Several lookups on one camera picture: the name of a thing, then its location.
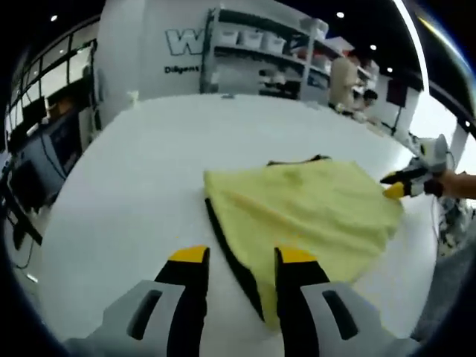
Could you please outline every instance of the white storage bin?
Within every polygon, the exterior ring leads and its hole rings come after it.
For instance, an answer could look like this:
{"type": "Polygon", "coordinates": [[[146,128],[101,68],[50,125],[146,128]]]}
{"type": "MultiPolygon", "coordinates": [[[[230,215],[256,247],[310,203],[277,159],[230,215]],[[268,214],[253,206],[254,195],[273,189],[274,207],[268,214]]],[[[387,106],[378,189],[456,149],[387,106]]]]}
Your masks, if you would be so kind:
{"type": "Polygon", "coordinates": [[[327,33],[329,32],[329,24],[321,19],[316,19],[318,23],[318,33],[316,39],[326,39],[327,33]]]}
{"type": "Polygon", "coordinates": [[[263,32],[242,30],[239,32],[238,43],[249,48],[261,48],[263,32]]]}
{"type": "Polygon", "coordinates": [[[279,36],[276,36],[274,33],[265,33],[263,35],[263,50],[268,52],[273,52],[275,54],[283,53],[284,45],[286,40],[282,39],[279,36]]]}
{"type": "Polygon", "coordinates": [[[219,31],[218,44],[219,45],[236,45],[238,42],[238,30],[225,30],[219,31]]]}
{"type": "Polygon", "coordinates": [[[316,39],[325,39],[327,33],[329,32],[329,24],[321,19],[312,19],[312,18],[305,18],[301,19],[300,27],[310,32],[313,26],[316,26],[318,29],[318,33],[316,35],[316,39]]]}

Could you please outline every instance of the person in beige shirt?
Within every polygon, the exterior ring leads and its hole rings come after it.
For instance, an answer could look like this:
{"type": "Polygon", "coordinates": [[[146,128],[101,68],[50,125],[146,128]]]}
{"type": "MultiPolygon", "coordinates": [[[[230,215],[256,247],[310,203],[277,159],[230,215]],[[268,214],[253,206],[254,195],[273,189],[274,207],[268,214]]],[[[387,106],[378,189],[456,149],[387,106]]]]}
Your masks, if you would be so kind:
{"type": "Polygon", "coordinates": [[[358,77],[358,67],[366,65],[367,59],[357,50],[349,52],[347,57],[334,59],[330,71],[329,106],[333,109],[342,104],[346,110],[353,110],[353,86],[362,86],[364,82],[358,77]]]}

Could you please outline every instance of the robotic arm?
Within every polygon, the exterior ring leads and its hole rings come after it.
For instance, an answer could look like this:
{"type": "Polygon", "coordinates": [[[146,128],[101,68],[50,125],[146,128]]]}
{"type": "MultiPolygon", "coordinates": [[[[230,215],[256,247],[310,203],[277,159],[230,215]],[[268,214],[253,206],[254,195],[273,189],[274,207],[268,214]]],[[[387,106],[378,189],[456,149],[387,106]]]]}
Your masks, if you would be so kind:
{"type": "MultiPolygon", "coordinates": [[[[199,356],[207,314],[204,246],[175,253],[155,281],[142,281],[106,309],[85,339],[67,341],[75,356],[199,356]]],[[[382,328],[378,311],[325,273],[305,251],[275,249],[277,313],[285,356],[408,356],[419,345],[382,328]]]]}
{"type": "Polygon", "coordinates": [[[386,175],[380,183],[389,184],[384,195],[390,199],[415,197],[422,193],[441,197],[443,186],[434,180],[447,170],[448,143],[443,135],[438,139],[420,139],[416,156],[401,170],[386,175]]]}

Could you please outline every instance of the white tabletop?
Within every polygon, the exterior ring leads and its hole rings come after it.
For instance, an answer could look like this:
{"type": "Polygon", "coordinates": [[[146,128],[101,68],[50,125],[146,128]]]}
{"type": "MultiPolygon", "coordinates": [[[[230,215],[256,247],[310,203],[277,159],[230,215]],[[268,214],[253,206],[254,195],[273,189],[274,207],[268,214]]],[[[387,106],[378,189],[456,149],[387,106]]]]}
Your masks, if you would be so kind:
{"type": "MultiPolygon", "coordinates": [[[[316,154],[355,161],[375,180],[411,154],[328,108],[270,97],[166,97],[121,113],[68,177],[45,234],[40,300],[60,340],[86,337],[103,310],[153,280],[177,249],[211,248],[203,356],[283,356],[236,282],[204,203],[203,171],[262,167],[316,154]]],[[[354,285],[382,324],[410,335],[436,260],[431,198],[404,199],[387,251],[354,285]]]]}

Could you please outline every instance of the glass wall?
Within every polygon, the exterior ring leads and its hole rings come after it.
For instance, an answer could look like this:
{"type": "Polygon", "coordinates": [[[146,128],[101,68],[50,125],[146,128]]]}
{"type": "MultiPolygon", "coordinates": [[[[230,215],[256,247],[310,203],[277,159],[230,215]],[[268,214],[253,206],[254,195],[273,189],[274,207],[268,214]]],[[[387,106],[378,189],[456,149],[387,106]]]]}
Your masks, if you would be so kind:
{"type": "Polygon", "coordinates": [[[23,107],[40,96],[47,98],[83,77],[83,69],[90,63],[91,48],[97,37],[98,27],[99,19],[85,23],[59,39],[42,56],[23,68],[22,80],[14,86],[10,112],[5,118],[8,137],[23,121],[23,107]]]}
{"type": "Polygon", "coordinates": [[[437,138],[443,134],[451,146],[457,119],[447,108],[430,95],[422,93],[416,105],[410,132],[419,138],[437,138]]]}

